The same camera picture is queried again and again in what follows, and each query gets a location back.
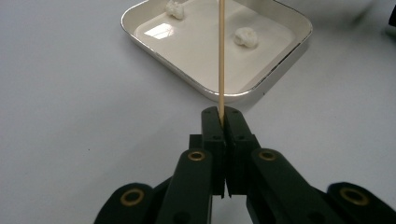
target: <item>rectangular tray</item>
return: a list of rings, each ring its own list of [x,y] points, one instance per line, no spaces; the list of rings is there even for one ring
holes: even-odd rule
[[[219,6],[216,0],[179,1],[183,20],[166,15],[168,0],[148,0],[121,18],[132,40],[211,100],[217,101]],[[225,102],[263,96],[306,49],[311,22],[272,0],[229,0],[225,4]],[[241,27],[253,28],[256,48],[233,42]]]

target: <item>gray tabletop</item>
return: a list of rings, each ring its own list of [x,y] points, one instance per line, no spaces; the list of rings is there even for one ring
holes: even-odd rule
[[[216,105],[120,27],[130,1],[0,3],[0,223],[93,223],[118,187],[170,176]],[[288,0],[307,52],[241,110],[314,187],[361,185],[396,208],[394,1]],[[249,223],[244,197],[213,223]]]

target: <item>bamboo skewer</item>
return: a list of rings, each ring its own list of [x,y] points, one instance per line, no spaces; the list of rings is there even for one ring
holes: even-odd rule
[[[219,119],[224,126],[224,5],[225,0],[219,0]]]

